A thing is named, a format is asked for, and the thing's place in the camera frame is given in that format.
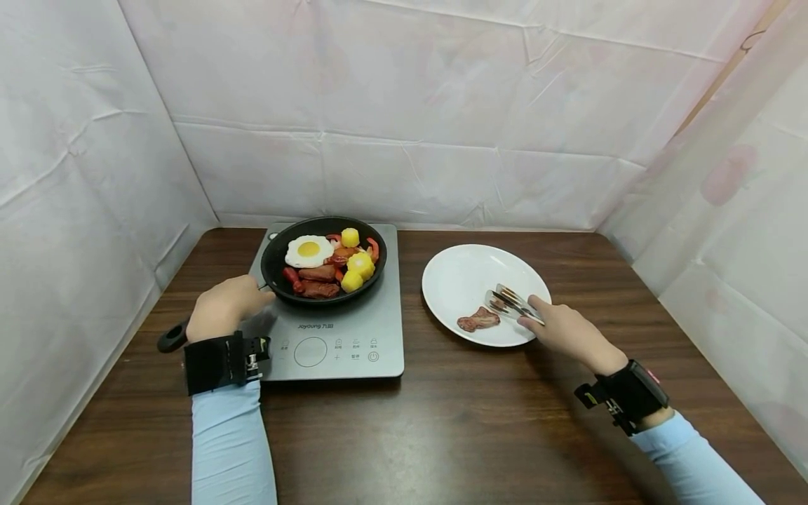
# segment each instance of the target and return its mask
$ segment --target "frying pan handle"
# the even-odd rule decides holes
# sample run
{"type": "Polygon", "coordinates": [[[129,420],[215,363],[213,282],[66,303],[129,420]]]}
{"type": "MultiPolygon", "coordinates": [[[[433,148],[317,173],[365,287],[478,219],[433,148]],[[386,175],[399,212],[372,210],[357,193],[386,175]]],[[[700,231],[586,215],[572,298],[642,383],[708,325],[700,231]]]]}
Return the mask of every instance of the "frying pan handle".
{"type": "Polygon", "coordinates": [[[188,328],[188,321],[190,320],[191,318],[187,318],[166,333],[160,335],[157,341],[157,350],[160,352],[174,352],[182,347],[188,341],[185,330],[188,328]]]}

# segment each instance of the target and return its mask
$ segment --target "tongs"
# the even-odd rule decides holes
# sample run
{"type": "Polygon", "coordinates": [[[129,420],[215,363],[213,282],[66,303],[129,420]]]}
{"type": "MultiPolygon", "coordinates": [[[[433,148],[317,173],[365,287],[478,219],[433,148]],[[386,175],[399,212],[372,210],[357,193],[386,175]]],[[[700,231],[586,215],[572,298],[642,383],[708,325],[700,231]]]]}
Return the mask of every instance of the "tongs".
{"type": "Polygon", "coordinates": [[[486,306],[506,318],[519,319],[526,317],[542,326],[545,324],[541,316],[523,297],[520,297],[513,289],[502,284],[497,284],[496,291],[489,289],[486,292],[486,306]]]}

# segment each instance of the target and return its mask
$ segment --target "hand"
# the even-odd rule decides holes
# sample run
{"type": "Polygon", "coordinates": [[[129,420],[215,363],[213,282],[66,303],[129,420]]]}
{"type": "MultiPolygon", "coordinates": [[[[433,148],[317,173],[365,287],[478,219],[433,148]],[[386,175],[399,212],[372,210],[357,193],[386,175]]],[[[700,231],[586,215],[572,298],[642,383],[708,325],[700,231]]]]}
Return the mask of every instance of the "hand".
{"type": "Polygon", "coordinates": [[[203,292],[185,330],[189,343],[232,335],[238,324],[275,300],[275,293],[258,289],[252,276],[228,279],[203,292]]]}
{"type": "Polygon", "coordinates": [[[566,305],[551,305],[536,295],[531,295],[528,303],[541,315],[545,325],[529,318],[519,318],[519,324],[532,331],[549,349],[566,354],[599,375],[612,375],[629,363],[625,353],[614,347],[577,310],[566,305]]]}

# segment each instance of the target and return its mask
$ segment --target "wrist strap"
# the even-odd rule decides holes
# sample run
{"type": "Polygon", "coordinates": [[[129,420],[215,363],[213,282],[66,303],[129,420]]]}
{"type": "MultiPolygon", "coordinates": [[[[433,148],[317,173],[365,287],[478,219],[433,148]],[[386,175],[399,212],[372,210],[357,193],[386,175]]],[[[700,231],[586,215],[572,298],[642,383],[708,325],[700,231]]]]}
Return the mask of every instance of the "wrist strap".
{"type": "Polygon", "coordinates": [[[667,407],[668,396],[659,381],[637,361],[631,360],[622,370],[610,376],[595,375],[594,385],[583,384],[575,390],[575,397],[591,409],[605,404],[626,435],[634,435],[637,425],[648,415],[667,407]]]}
{"type": "Polygon", "coordinates": [[[188,396],[261,378],[259,361],[269,359],[269,338],[245,339],[241,331],[185,346],[188,396]]]}

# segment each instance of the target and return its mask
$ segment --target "fabric wall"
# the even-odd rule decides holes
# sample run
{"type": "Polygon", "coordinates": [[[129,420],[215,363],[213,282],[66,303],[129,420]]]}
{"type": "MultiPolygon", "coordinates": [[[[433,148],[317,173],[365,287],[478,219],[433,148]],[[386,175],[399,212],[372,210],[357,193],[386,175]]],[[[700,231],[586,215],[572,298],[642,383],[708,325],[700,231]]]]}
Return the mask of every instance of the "fabric wall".
{"type": "Polygon", "coordinates": [[[769,0],[120,0],[225,225],[594,229],[769,0]]]}
{"type": "Polygon", "coordinates": [[[116,2],[0,1],[0,503],[216,224],[116,2]]]}
{"type": "Polygon", "coordinates": [[[808,478],[808,2],[602,231],[808,478]]]}

